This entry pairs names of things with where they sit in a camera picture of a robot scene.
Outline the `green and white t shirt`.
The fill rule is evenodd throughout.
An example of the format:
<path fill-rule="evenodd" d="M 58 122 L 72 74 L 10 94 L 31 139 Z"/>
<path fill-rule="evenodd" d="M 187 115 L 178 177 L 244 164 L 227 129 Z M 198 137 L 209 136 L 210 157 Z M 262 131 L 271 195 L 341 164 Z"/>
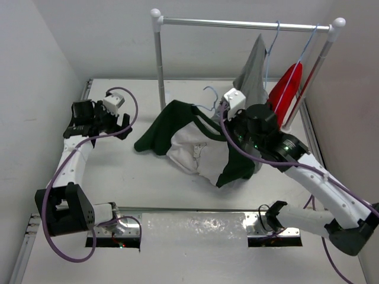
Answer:
<path fill-rule="evenodd" d="M 255 164 L 230 146 L 221 126 L 198 107 L 173 100 L 135 142 L 137 152 L 168 157 L 183 172 L 199 175 L 218 188 L 250 179 Z"/>

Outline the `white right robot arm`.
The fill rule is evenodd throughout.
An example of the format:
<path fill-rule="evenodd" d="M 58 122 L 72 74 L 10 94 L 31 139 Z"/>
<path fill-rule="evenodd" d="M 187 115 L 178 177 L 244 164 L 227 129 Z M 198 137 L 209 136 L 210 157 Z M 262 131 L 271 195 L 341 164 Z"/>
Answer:
<path fill-rule="evenodd" d="M 278 232 L 296 227 L 356 256 L 378 227 L 378 204 L 362 200 L 335 180 L 301 140 L 279 129 L 277 116 L 269 106 L 237 109 L 223 102 L 220 112 L 221 129 L 230 145 L 245 157 L 292 178 L 325 207 L 311 211 L 276 201 L 265 213 L 270 229 Z"/>

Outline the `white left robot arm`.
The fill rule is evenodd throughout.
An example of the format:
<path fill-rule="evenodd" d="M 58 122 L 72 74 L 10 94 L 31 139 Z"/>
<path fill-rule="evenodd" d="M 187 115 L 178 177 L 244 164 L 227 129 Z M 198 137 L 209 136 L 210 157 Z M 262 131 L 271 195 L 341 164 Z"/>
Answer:
<path fill-rule="evenodd" d="M 113 203 L 93 205 L 81 188 L 85 165 L 101 133 L 116 133 L 120 140 L 131 133 L 130 116 L 123 115 L 118 125 L 118 110 L 124 99 L 113 94 L 103 100 L 90 99 L 74 102 L 72 118 L 63 133 L 64 146 L 58 165 L 59 174 L 53 181 L 43 209 L 45 191 L 35 194 L 39 213 L 45 213 L 47 232 L 50 236 L 89 231 L 98 224 L 113 218 Z"/>

